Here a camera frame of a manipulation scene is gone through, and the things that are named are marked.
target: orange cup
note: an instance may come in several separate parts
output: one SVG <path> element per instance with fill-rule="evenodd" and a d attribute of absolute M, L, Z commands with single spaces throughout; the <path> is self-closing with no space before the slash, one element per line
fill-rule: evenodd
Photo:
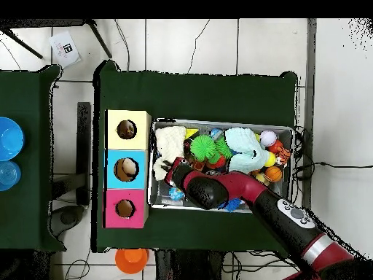
<path fill-rule="evenodd" d="M 123 273 L 138 273 L 148 262 L 148 249 L 118 249 L 115 264 Z"/>

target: white wall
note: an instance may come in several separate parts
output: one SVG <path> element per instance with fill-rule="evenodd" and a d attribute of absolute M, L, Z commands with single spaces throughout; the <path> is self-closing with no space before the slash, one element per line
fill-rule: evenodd
<path fill-rule="evenodd" d="M 317 19 L 313 160 L 373 165 L 373 41 L 348 21 Z M 312 210 L 344 241 L 370 256 L 372 193 L 373 169 L 316 167 Z"/>

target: blue box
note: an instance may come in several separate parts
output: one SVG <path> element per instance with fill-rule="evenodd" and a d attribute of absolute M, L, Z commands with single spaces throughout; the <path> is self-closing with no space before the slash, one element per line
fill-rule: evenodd
<path fill-rule="evenodd" d="M 114 174 L 115 163 L 123 158 L 130 158 L 137 163 L 138 174 L 130 182 L 119 180 Z M 108 189 L 145 189 L 146 184 L 146 158 L 144 150 L 110 150 L 108 151 L 107 185 Z"/>

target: pink box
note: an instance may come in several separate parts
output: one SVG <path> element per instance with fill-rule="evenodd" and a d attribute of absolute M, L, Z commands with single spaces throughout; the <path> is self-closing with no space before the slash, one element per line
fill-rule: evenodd
<path fill-rule="evenodd" d="M 105 228 L 135 228 L 144 227 L 148 217 L 148 205 L 143 189 L 111 189 L 106 191 Z M 121 200 L 129 200 L 135 206 L 135 212 L 130 218 L 123 218 L 117 214 L 115 206 Z"/>

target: white ball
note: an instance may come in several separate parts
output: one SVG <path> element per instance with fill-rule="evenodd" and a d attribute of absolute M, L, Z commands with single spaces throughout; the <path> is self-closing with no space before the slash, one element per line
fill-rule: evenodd
<path fill-rule="evenodd" d="M 260 133 L 260 144 L 265 147 L 272 146 L 276 142 L 277 136 L 273 131 L 263 131 Z"/>

